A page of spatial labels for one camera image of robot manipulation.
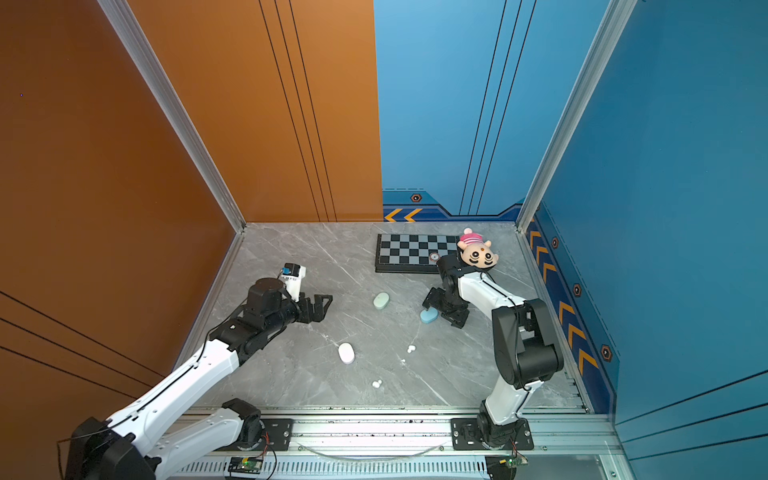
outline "stuffed animal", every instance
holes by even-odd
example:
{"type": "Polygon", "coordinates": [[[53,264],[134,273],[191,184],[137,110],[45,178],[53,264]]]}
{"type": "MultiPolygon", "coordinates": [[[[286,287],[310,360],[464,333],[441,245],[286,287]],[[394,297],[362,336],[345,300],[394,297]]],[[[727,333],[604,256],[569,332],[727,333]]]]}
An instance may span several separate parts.
{"type": "Polygon", "coordinates": [[[491,241],[483,243],[482,235],[473,233],[471,228],[464,229],[464,235],[456,245],[461,249],[460,257],[467,265],[488,269],[498,263],[498,255],[491,252],[491,241]]]}

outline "yellow chevron arrow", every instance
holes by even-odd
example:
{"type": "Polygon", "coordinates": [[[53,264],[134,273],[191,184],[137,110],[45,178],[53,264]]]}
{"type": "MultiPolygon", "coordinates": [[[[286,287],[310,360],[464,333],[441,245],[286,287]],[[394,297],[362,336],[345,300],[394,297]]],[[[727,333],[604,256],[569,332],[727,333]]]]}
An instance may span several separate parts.
{"type": "Polygon", "coordinates": [[[549,250],[544,247],[536,247],[536,265],[540,265],[539,260],[541,259],[542,252],[549,253],[549,250]]]}
{"type": "Polygon", "coordinates": [[[533,237],[541,237],[541,234],[536,231],[531,232],[531,250],[533,250],[533,237]]]}
{"type": "Polygon", "coordinates": [[[578,351],[578,372],[583,376],[584,375],[584,361],[587,360],[589,363],[594,365],[596,369],[599,369],[597,360],[593,359],[588,353],[586,353],[584,350],[579,349],[578,351]]]}
{"type": "Polygon", "coordinates": [[[566,312],[571,312],[574,315],[576,315],[576,312],[574,312],[574,309],[572,306],[568,305],[567,303],[560,302],[560,324],[563,324],[563,310],[566,312]]]}
{"type": "Polygon", "coordinates": [[[420,212],[420,211],[422,211],[422,209],[420,209],[420,208],[417,208],[416,210],[414,210],[414,211],[413,211],[413,212],[411,212],[410,214],[406,215],[406,220],[407,220],[407,221],[409,221],[409,222],[411,222],[411,223],[415,223],[415,222],[416,222],[416,220],[413,220],[413,216],[414,216],[414,215],[416,215],[416,214],[417,214],[418,212],[420,212]]]}
{"type": "Polygon", "coordinates": [[[554,265],[551,263],[544,262],[544,284],[547,284],[547,270],[552,270],[553,272],[557,272],[557,270],[554,268],[554,265]]]}
{"type": "Polygon", "coordinates": [[[568,345],[571,346],[571,348],[574,348],[574,333],[585,340],[587,339],[587,337],[584,336],[584,332],[576,328],[573,323],[568,325],[568,345]]]}
{"type": "Polygon", "coordinates": [[[395,215],[399,214],[401,210],[402,210],[402,208],[396,208],[396,209],[392,210],[392,213],[390,213],[389,215],[384,217],[385,220],[389,220],[390,222],[395,223],[397,220],[394,220],[392,217],[394,217],[395,215]]]}

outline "checkered board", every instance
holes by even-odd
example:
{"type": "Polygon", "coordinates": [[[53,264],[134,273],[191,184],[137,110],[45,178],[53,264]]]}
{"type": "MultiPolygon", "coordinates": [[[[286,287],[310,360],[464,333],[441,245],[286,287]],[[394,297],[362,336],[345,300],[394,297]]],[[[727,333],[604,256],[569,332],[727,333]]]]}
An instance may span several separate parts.
{"type": "Polygon", "coordinates": [[[379,273],[438,273],[430,253],[456,255],[457,235],[397,235],[381,233],[376,242],[379,273]]]}

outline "black diagonal stripe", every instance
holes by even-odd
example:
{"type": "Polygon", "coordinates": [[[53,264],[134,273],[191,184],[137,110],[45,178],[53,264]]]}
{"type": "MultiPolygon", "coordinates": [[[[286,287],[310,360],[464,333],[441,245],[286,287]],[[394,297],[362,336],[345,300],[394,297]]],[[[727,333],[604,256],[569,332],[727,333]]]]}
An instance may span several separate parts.
{"type": "Polygon", "coordinates": [[[63,346],[63,345],[62,345],[62,344],[60,344],[60,343],[56,343],[56,342],[54,342],[54,341],[53,341],[53,340],[51,340],[51,339],[47,339],[47,338],[45,338],[43,335],[38,335],[37,333],[35,333],[35,332],[32,332],[31,330],[28,330],[28,329],[24,328],[23,326],[20,326],[20,325],[16,325],[15,323],[11,322],[10,320],[6,320],[6,319],[2,318],[1,316],[0,316],[0,321],[2,321],[2,322],[5,322],[5,323],[7,323],[7,324],[8,324],[8,325],[10,325],[10,326],[14,326],[14,327],[16,327],[17,329],[20,329],[21,331],[24,331],[24,332],[26,332],[26,333],[29,333],[30,335],[34,335],[34,336],[38,337],[39,339],[45,340],[45,341],[46,341],[46,342],[48,342],[48,343],[52,343],[52,344],[56,345],[56,346],[57,346],[57,347],[59,347],[59,348],[62,348],[62,349],[64,349],[64,350],[67,350],[67,351],[68,351],[68,352],[70,352],[70,353],[74,353],[75,355],[77,355],[77,356],[79,356],[79,357],[81,357],[81,358],[84,358],[84,359],[86,359],[86,360],[90,360],[90,361],[92,361],[93,363],[95,363],[95,364],[97,364],[97,365],[103,366],[103,367],[104,367],[105,369],[107,369],[107,370],[111,370],[111,371],[113,371],[113,372],[115,372],[115,373],[118,373],[118,374],[120,374],[120,375],[124,376],[124,377],[128,377],[129,379],[131,379],[131,380],[134,380],[134,381],[136,381],[136,382],[139,382],[139,383],[141,383],[142,385],[146,385],[146,386],[148,386],[148,387],[152,387],[152,385],[150,385],[149,383],[145,383],[145,382],[142,382],[141,380],[139,380],[139,379],[136,379],[136,378],[134,378],[134,377],[132,377],[132,376],[128,375],[127,373],[123,373],[123,372],[121,372],[120,370],[116,370],[116,369],[113,369],[112,367],[110,367],[110,366],[108,366],[108,365],[105,365],[104,363],[101,363],[101,362],[99,362],[98,360],[94,360],[94,359],[92,359],[92,358],[91,358],[91,357],[89,357],[89,356],[85,356],[85,355],[83,355],[82,353],[79,353],[79,352],[75,352],[73,349],[70,349],[70,348],[68,348],[68,347],[66,347],[66,346],[63,346]]]}
{"type": "Polygon", "coordinates": [[[525,40],[528,39],[528,30],[531,29],[531,20],[533,20],[533,12],[536,11],[536,2],[538,0],[534,0],[533,2],[533,8],[531,9],[531,17],[528,19],[528,27],[525,29],[525,37],[523,37],[523,45],[520,47],[520,55],[518,55],[518,64],[515,66],[515,74],[512,75],[512,84],[509,85],[509,93],[507,94],[507,103],[504,105],[504,113],[502,113],[502,122],[498,126],[498,132],[496,132],[496,141],[493,144],[493,151],[491,152],[491,159],[488,161],[488,171],[485,172],[485,180],[483,180],[482,183],[482,190],[480,191],[480,198],[478,199],[478,207],[477,210],[475,210],[475,214],[477,214],[480,211],[480,203],[482,202],[482,195],[485,193],[485,184],[488,183],[488,174],[491,173],[491,165],[493,164],[493,156],[496,154],[496,145],[498,145],[498,136],[502,132],[502,127],[504,126],[504,117],[507,114],[507,107],[509,106],[509,98],[512,95],[512,88],[515,86],[515,79],[518,77],[518,68],[520,68],[520,59],[523,56],[523,49],[525,48],[525,40]]]}
{"type": "Polygon", "coordinates": [[[280,33],[283,34],[283,45],[286,47],[286,55],[288,57],[288,66],[290,67],[290,74],[293,77],[293,87],[296,89],[296,99],[299,101],[299,110],[301,111],[301,118],[304,120],[304,131],[306,132],[306,142],[310,144],[310,154],[312,155],[312,164],[315,166],[315,176],[317,177],[317,186],[320,188],[320,199],[323,200],[323,209],[326,211],[326,218],[330,220],[328,214],[328,207],[326,206],[326,195],[323,193],[323,182],[320,181],[320,173],[317,171],[317,161],[315,160],[315,151],[312,148],[312,141],[310,140],[310,130],[306,126],[306,117],[304,116],[304,107],[301,105],[301,95],[299,94],[299,84],[296,83],[296,74],[293,73],[293,62],[290,59],[290,51],[288,50],[288,42],[286,41],[286,32],[283,30],[283,20],[280,19],[280,9],[277,8],[277,0],[275,1],[275,10],[277,10],[277,21],[280,23],[280,33]]]}
{"type": "Polygon", "coordinates": [[[684,428],[690,427],[692,425],[698,425],[700,423],[709,422],[710,420],[722,419],[723,417],[728,417],[728,416],[731,416],[731,415],[736,415],[737,413],[744,413],[744,412],[749,412],[750,410],[761,409],[764,406],[768,406],[768,402],[767,403],[761,403],[759,405],[755,405],[755,406],[751,406],[751,407],[746,407],[745,409],[741,409],[741,410],[734,410],[733,412],[724,413],[722,415],[715,415],[714,417],[710,417],[708,419],[701,419],[701,420],[697,420],[696,422],[686,423],[685,425],[680,425],[680,426],[677,426],[677,427],[672,427],[671,429],[661,430],[660,432],[649,433],[648,435],[642,435],[642,436],[639,436],[639,437],[635,437],[633,439],[623,440],[621,443],[634,442],[635,440],[646,439],[646,438],[652,437],[654,435],[659,435],[660,433],[672,432],[673,430],[684,429],[684,428]]]}
{"type": "Polygon", "coordinates": [[[502,69],[502,79],[498,81],[498,89],[496,90],[496,99],[493,101],[493,111],[491,112],[491,121],[488,123],[488,131],[485,133],[485,143],[483,143],[482,145],[482,153],[480,154],[480,165],[478,165],[478,174],[475,177],[475,186],[472,187],[472,197],[470,197],[469,199],[469,207],[467,209],[468,215],[472,210],[472,202],[475,201],[475,191],[477,190],[478,180],[480,180],[480,171],[482,170],[482,159],[485,156],[485,148],[488,146],[488,137],[491,136],[491,128],[493,127],[493,117],[496,114],[496,104],[498,103],[498,94],[502,91],[502,83],[504,83],[504,72],[507,71],[507,61],[509,60],[509,52],[512,49],[512,41],[515,39],[515,30],[517,30],[517,27],[518,27],[518,18],[520,18],[520,7],[522,7],[522,5],[523,5],[523,2],[521,0],[520,6],[518,7],[518,14],[515,17],[515,25],[512,27],[512,36],[509,38],[509,46],[507,47],[507,56],[504,59],[504,67],[502,69]]]}
{"type": "Polygon", "coordinates": [[[491,66],[488,67],[488,80],[485,81],[485,92],[482,95],[482,104],[480,105],[480,117],[478,118],[478,127],[475,130],[475,140],[472,142],[472,152],[469,154],[469,165],[467,166],[467,178],[464,180],[464,191],[462,192],[462,202],[458,206],[458,214],[462,214],[464,208],[464,197],[467,194],[467,185],[469,184],[469,172],[472,170],[472,157],[475,155],[475,145],[478,142],[478,133],[480,132],[480,120],[482,120],[482,111],[485,108],[485,97],[488,95],[488,85],[491,83],[491,72],[493,71],[493,61],[496,59],[496,48],[498,47],[498,37],[502,34],[502,24],[504,23],[504,12],[507,10],[507,0],[504,0],[502,8],[502,19],[498,21],[498,32],[496,33],[496,43],[493,45],[493,55],[491,56],[491,66]]]}
{"type": "Polygon", "coordinates": [[[660,410],[668,409],[668,408],[670,408],[672,406],[675,406],[675,405],[680,405],[681,403],[687,402],[688,400],[697,399],[700,396],[705,396],[705,395],[707,395],[709,393],[716,392],[717,390],[725,389],[725,388],[727,388],[729,386],[736,385],[737,383],[741,383],[741,382],[743,382],[745,380],[749,380],[749,379],[753,379],[753,378],[755,378],[757,376],[765,375],[766,373],[768,373],[768,370],[763,370],[762,372],[754,373],[753,375],[750,375],[750,376],[745,376],[742,379],[733,380],[732,382],[726,383],[725,385],[721,385],[721,386],[716,387],[714,389],[707,390],[706,392],[697,393],[696,395],[690,396],[690,397],[688,397],[686,399],[678,400],[676,402],[670,403],[669,405],[665,405],[663,407],[659,407],[659,408],[651,410],[649,412],[641,413],[640,415],[636,415],[636,416],[632,417],[631,419],[622,420],[620,422],[617,422],[616,425],[621,425],[622,423],[631,422],[632,420],[639,419],[640,417],[645,417],[646,415],[650,415],[651,413],[656,413],[656,412],[659,412],[660,410]]]}
{"type": "Polygon", "coordinates": [[[32,358],[32,357],[30,357],[30,356],[26,356],[26,355],[25,355],[25,354],[23,354],[23,353],[19,353],[19,352],[15,351],[15,350],[11,350],[11,349],[9,349],[9,348],[7,348],[7,347],[4,347],[4,346],[2,346],[2,345],[0,345],[0,349],[2,349],[2,350],[5,350],[6,352],[10,352],[10,353],[13,353],[13,354],[15,354],[15,355],[18,355],[18,356],[20,356],[20,357],[26,358],[27,360],[31,360],[32,362],[37,362],[37,363],[39,363],[39,364],[41,364],[41,365],[49,366],[49,367],[51,367],[51,368],[52,368],[52,369],[54,369],[54,370],[58,370],[59,372],[63,372],[63,373],[66,373],[67,375],[72,375],[73,377],[79,378],[80,380],[85,380],[86,382],[89,382],[89,383],[93,383],[94,385],[98,385],[98,386],[104,387],[104,388],[106,388],[107,390],[111,390],[112,392],[115,392],[115,393],[119,393],[119,394],[121,394],[121,395],[125,395],[125,396],[127,396],[128,398],[130,398],[130,399],[136,399],[136,397],[135,397],[135,396],[133,396],[133,395],[128,395],[127,393],[125,393],[125,392],[121,392],[120,390],[115,390],[115,389],[113,389],[113,388],[112,388],[112,387],[110,387],[110,386],[102,385],[102,384],[101,384],[101,383],[99,383],[99,382],[94,382],[93,380],[90,380],[90,379],[86,379],[86,378],[85,378],[85,377],[83,377],[83,376],[79,376],[77,373],[72,373],[72,372],[69,372],[69,371],[67,371],[67,370],[64,370],[64,369],[60,369],[60,368],[58,368],[57,366],[53,366],[53,365],[51,365],[50,363],[46,363],[46,362],[43,362],[43,361],[41,361],[41,360],[38,360],[38,359],[33,359],[33,358],[32,358]]]}
{"type": "Polygon", "coordinates": [[[70,330],[70,331],[72,331],[72,332],[75,332],[75,333],[77,333],[79,336],[82,336],[83,338],[89,339],[90,341],[92,341],[93,343],[95,343],[95,344],[97,344],[97,345],[99,345],[99,346],[103,346],[105,349],[109,350],[110,352],[113,352],[113,353],[117,353],[119,356],[123,357],[124,359],[126,359],[126,360],[128,360],[128,361],[130,361],[130,362],[132,362],[132,363],[135,363],[136,365],[139,365],[140,367],[143,367],[143,368],[145,368],[145,369],[149,370],[149,371],[150,371],[150,372],[152,372],[152,373],[155,373],[155,374],[157,374],[157,375],[159,375],[159,376],[163,376],[163,374],[162,374],[162,373],[159,373],[159,372],[155,372],[153,369],[149,368],[148,366],[146,366],[146,365],[142,365],[141,363],[137,362],[136,360],[134,360],[134,359],[132,359],[132,358],[130,358],[130,357],[128,357],[128,356],[126,356],[126,355],[123,355],[122,353],[118,352],[118,351],[117,351],[117,350],[115,350],[115,349],[112,349],[112,348],[110,348],[110,347],[106,346],[105,344],[103,344],[103,343],[99,342],[98,340],[96,340],[96,339],[92,339],[90,336],[88,336],[88,335],[85,335],[84,333],[80,333],[80,332],[78,332],[76,329],[73,329],[73,328],[72,328],[72,327],[70,327],[69,325],[66,325],[66,324],[64,324],[64,323],[62,323],[62,322],[59,322],[59,321],[58,321],[58,320],[56,320],[54,317],[52,317],[52,316],[50,316],[50,315],[47,315],[47,314],[45,314],[45,313],[41,312],[40,310],[38,310],[38,309],[34,308],[33,306],[29,306],[28,304],[26,304],[26,303],[22,302],[21,300],[19,300],[19,299],[17,299],[17,298],[14,298],[13,296],[10,296],[10,295],[8,295],[6,292],[2,292],[2,291],[0,291],[0,293],[1,293],[2,295],[4,295],[4,296],[8,297],[9,299],[13,300],[14,302],[18,303],[19,305],[25,306],[25,307],[27,307],[28,309],[30,309],[31,311],[33,311],[33,312],[35,312],[35,313],[38,313],[38,314],[40,314],[40,315],[43,315],[45,318],[47,318],[47,319],[51,320],[52,322],[54,322],[54,323],[57,323],[58,325],[61,325],[61,326],[63,326],[65,329],[68,329],[68,330],[70,330]]]}
{"type": "Polygon", "coordinates": [[[724,442],[707,443],[706,445],[699,445],[697,447],[688,447],[687,449],[672,450],[671,452],[654,453],[653,455],[644,455],[642,457],[628,458],[630,462],[634,460],[642,460],[643,458],[661,457],[662,455],[669,455],[672,453],[689,452],[690,450],[705,449],[706,447],[716,447],[718,445],[727,445],[729,443],[744,442],[746,440],[761,439],[768,437],[768,433],[761,433],[759,435],[752,435],[749,437],[742,437],[740,439],[726,440],[724,442]]]}
{"type": "Polygon", "coordinates": [[[306,81],[306,91],[310,94],[310,108],[312,109],[312,117],[315,120],[315,131],[317,132],[317,143],[320,146],[320,158],[323,160],[323,168],[326,171],[326,180],[328,181],[328,196],[331,198],[331,208],[333,209],[333,218],[338,222],[339,218],[336,215],[336,204],[333,202],[333,189],[331,188],[331,177],[328,175],[328,167],[326,165],[326,155],[323,152],[323,140],[320,138],[320,129],[317,125],[317,115],[315,114],[315,104],[312,101],[312,89],[310,88],[310,79],[306,75],[306,66],[304,64],[304,53],[301,52],[301,41],[299,41],[299,30],[296,28],[296,17],[293,16],[293,3],[288,0],[290,6],[290,16],[293,20],[293,30],[296,32],[296,43],[299,44],[299,56],[301,57],[301,68],[304,70],[304,80],[306,81]]]}
{"type": "Polygon", "coordinates": [[[315,204],[315,214],[317,215],[317,221],[320,221],[320,210],[317,209],[317,200],[315,200],[315,191],[312,189],[312,181],[310,180],[310,171],[306,167],[306,160],[304,159],[304,152],[301,149],[301,142],[299,142],[299,132],[296,130],[296,122],[293,121],[293,112],[290,110],[290,103],[288,102],[288,93],[286,92],[286,85],[283,83],[283,74],[280,73],[280,66],[277,64],[277,54],[275,53],[275,45],[272,43],[272,35],[270,35],[270,27],[266,24],[266,15],[264,14],[264,7],[259,0],[259,8],[261,9],[261,17],[264,19],[264,28],[266,28],[266,36],[270,40],[270,47],[272,48],[272,56],[275,58],[275,67],[277,68],[277,75],[280,77],[280,85],[283,86],[283,95],[286,98],[286,106],[288,107],[288,115],[290,115],[290,123],[293,125],[293,134],[296,135],[296,144],[299,146],[299,154],[301,155],[301,162],[304,164],[304,173],[306,174],[306,182],[310,186],[310,193],[312,194],[312,202],[315,204]]]}

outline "marble tabletop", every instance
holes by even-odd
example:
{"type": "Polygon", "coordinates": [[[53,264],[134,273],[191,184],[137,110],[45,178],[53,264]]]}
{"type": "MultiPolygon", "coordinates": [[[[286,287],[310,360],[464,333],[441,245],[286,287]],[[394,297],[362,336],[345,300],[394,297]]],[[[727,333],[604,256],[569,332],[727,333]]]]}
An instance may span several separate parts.
{"type": "MultiPolygon", "coordinates": [[[[206,329],[245,298],[248,287],[276,276],[286,262],[306,266],[302,291],[333,295],[321,323],[295,323],[265,350],[210,389],[197,406],[238,397],[257,406],[449,406],[476,408],[498,378],[489,319],[471,307],[463,329],[442,318],[419,320],[439,275],[376,273],[379,233],[460,234],[471,227],[501,258],[491,270],[505,289],[535,296],[511,223],[250,223],[206,329]],[[389,305],[373,307],[387,292],[389,305]],[[338,346],[350,343],[351,365],[338,346]],[[416,350],[408,353],[408,347],[416,350]],[[372,383],[381,380],[381,386],[372,383]]],[[[528,407],[581,408],[573,379],[559,372],[528,407]]]]}

